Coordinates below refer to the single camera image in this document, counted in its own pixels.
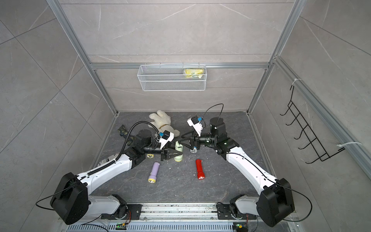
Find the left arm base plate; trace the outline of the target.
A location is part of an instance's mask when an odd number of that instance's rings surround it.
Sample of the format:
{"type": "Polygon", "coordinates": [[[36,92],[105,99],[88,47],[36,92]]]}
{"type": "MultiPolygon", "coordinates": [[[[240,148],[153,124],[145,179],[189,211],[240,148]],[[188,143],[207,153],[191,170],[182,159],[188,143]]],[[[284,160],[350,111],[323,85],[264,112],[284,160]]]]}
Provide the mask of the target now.
{"type": "Polygon", "coordinates": [[[101,219],[108,220],[139,220],[141,211],[141,204],[129,204],[120,207],[114,214],[102,214],[101,219]]]}

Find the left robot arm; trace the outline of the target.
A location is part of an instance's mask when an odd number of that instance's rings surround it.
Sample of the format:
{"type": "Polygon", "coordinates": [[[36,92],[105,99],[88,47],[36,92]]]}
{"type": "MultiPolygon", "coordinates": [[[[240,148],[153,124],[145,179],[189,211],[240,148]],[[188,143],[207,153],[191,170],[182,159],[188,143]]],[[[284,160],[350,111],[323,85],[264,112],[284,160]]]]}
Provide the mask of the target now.
{"type": "Polygon", "coordinates": [[[74,175],[65,174],[54,194],[49,196],[49,211],[56,212],[62,220],[71,225],[88,216],[98,218],[131,220],[131,211],[127,202],[118,194],[110,196],[93,196],[102,184],[138,166],[147,157],[155,154],[161,155],[161,160],[171,159],[181,155],[179,145],[173,142],[179,132],[168,126],[156,128],[153,123],[147,123],[155,129],[155,134],[150,130],[140,130],[132,135],[132,130],[126,131],[120,127],[120,135],[125,138],[122,149],[101,162],[98,166],[74,175]]]}

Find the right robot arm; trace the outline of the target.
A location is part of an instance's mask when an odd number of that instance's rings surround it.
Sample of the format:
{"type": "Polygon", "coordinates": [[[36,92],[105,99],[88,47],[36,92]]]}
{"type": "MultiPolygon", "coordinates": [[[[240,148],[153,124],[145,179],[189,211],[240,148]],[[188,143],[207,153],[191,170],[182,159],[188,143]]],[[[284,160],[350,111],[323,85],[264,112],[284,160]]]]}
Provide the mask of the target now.
{"type": "Polygon", "coordinates": [[[187,120],[192,130],[181,135],[178,143],[196,153],[201,146],[212,148],[224,160],[236,167],[255,188],[258,196],[238,195],[229,204],[229,212],[234,219],[248,215],[260,217],[268,226],[274,227],[295,212],[290,183],[277,179],[261,168],[228,136],[226,125],[220,116],[210,119],[210,132],[203,133],[203,117],[193,116],[187,120]]]}

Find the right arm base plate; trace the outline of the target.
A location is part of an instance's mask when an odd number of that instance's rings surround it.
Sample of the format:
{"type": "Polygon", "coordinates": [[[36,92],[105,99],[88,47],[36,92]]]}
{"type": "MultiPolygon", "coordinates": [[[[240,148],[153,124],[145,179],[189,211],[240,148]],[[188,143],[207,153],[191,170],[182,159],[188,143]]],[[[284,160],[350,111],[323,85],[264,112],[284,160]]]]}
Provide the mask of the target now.
{"type": "Polygon", "coordinates": [[[235,205],[217,203],[216,204],[217,216],[220,220],[243,220],[243,219],[257,219],[256,215],[243,214],[235,205]]]}

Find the green flashlight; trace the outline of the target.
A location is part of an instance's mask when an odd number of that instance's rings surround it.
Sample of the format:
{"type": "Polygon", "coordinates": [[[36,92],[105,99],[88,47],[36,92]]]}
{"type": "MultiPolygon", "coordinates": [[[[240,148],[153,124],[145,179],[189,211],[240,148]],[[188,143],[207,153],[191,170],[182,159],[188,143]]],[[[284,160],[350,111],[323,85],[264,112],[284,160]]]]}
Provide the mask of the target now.
{"type": "Polygon", "coordinates": [[[175,149],[178,152],[178,156],[174,157],[176,162],[181,162],[183,160],[183,145],[180,144],[178,141],[175,143],[175,149]]]}

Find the red flashlight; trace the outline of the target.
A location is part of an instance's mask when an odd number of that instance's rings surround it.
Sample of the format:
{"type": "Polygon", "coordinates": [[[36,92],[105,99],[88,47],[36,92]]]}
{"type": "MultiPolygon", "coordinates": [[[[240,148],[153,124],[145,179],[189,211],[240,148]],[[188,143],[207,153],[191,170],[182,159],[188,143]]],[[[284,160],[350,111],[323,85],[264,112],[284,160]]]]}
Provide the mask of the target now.
{"type": "Polygon", "coordinates": [[[199,180],[205,179],[205,174],[203,172],[202,160],[196,159],[197,177],[199,180]]]}

